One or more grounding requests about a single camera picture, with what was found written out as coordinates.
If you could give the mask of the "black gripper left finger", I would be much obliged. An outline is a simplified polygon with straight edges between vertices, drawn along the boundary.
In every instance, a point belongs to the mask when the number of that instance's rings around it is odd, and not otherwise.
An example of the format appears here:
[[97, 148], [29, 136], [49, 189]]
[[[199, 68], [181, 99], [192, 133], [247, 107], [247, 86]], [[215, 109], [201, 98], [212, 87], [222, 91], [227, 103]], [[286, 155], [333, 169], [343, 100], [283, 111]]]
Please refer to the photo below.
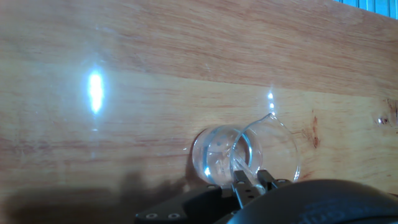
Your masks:
[[136, 215], [138, 224], [228, 223], [245, 205], [261, 195], [243, 171], [233, 174], [229, 187], [208, 184]]

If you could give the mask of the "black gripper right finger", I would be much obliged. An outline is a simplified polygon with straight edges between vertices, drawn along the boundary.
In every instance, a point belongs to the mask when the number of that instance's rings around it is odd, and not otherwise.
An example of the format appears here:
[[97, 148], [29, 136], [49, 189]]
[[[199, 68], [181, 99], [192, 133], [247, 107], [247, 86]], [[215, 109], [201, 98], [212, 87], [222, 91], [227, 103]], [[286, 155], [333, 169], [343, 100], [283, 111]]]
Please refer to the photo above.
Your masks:
[[291, 181], [287, 179], [275, 179], [267, 170], [259, 170], [257, 179], [265, 190], [279, 189], [286, 185], [290, 185]]

